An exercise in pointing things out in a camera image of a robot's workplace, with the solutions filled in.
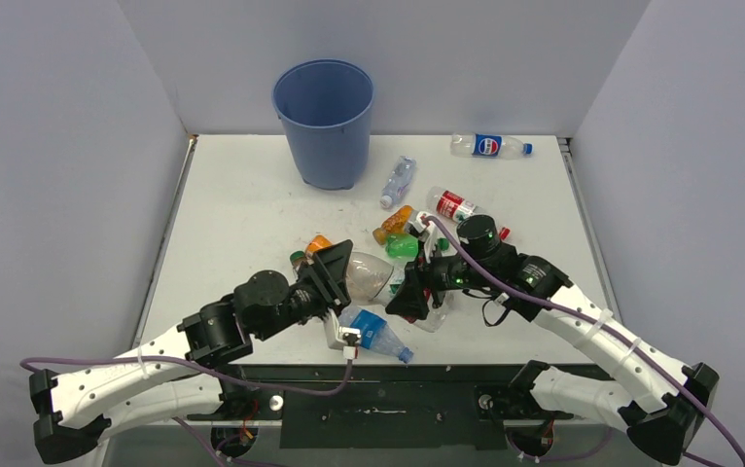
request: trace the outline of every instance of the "white table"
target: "white table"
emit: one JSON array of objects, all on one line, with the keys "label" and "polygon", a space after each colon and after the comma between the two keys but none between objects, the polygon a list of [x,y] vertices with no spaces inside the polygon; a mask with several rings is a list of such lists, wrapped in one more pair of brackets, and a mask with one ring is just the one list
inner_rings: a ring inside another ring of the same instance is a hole
[{"label": "white table", "polygon": [[[292,282],[289,255],[316,234],[334,242],[349,238],[356,249],[386,258],[371,232],[390,214],[378,198],[399,155],[418,160],[405,203],[426,208],[428,190],[439,185],[484,206],[513,231],[511,242],[518,251],[553,262],[596,303],[606,304],[558,141],[553,136],[519,138],[533,143],[531,159],[454,157],[448,136],[373,136],[361,181],[349,191],[326,192],[303,183],[284,136],[201,135],[185,168],[183,194],[140,338],[161,334],[256,271],[275,269]],[[479,301],[459,296],[456,307],[435,334],[387,318],[415,352],[412,364],[589,363],[515,313],[501,326],[486,328]],[[370,309],[386,317],[380,306]],[[489,308],[488,317],[495,319],[497,311]],[[255,352],[239,363],[343,362],[339,351],[325,345],[317,319],[254,345]],[[366,352],[357,364],[399,362]]]}]

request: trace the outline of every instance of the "green plastic bottle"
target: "green plastic bottle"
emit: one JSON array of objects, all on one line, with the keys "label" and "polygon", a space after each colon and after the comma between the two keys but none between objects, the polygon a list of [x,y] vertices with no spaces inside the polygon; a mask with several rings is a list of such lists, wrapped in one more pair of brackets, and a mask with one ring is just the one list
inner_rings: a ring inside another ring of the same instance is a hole
[{"label": "green plastic bottle", "polygon": [[[415,258],[418,255],[418,238],[408,233],[391,233],[387,235],[385,248],[390,258]],[[446,251],[449,241],[439,238],[439,248]]]}]

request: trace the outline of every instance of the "blue trash bin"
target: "blue trash bin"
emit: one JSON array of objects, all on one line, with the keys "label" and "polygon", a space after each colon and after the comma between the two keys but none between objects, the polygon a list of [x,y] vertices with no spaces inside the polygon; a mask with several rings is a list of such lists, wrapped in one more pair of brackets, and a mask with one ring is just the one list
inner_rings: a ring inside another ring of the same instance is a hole
[{"label": "blue trash bin", "polygon": [[341,60],[302,63],[284,73],[272,105],[303,181],[348,190],[367,167],[373,80]]}]

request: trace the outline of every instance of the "gray wall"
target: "gray wall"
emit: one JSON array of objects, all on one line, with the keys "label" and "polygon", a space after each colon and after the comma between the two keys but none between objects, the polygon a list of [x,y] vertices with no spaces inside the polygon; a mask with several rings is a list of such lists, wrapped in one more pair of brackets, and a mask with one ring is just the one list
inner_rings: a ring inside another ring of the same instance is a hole
[{"label": "gray wall", "polygon": [[648,0],[120,0],[190,131],[280,133],[270,91],[363,67],[373,131],[572,135]]},{"label": "gray wall", "polygon": [[21,357],[128,348],[185,150],[115,1],[0,1],[0,466],[41,465]]},{"label": "gray wall", "polygon": [[[573,150],[623,320],[720,372],[745,447],[745,2],[651,2]],[[691,452],[738,465],[710,426]]]}]

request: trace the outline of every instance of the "blue bottle cap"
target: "blue bottle cap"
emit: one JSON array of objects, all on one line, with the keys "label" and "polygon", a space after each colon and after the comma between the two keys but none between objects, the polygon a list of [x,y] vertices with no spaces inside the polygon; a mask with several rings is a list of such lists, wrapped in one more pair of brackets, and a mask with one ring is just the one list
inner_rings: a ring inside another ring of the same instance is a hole
[{"label": "blue bottle cap", "polygon": [[409,363],[409,361],[412,360],[412,350],[410,350],[409,347],[404,347],[404,350],[399,353],[399,360],[404,363]]}]

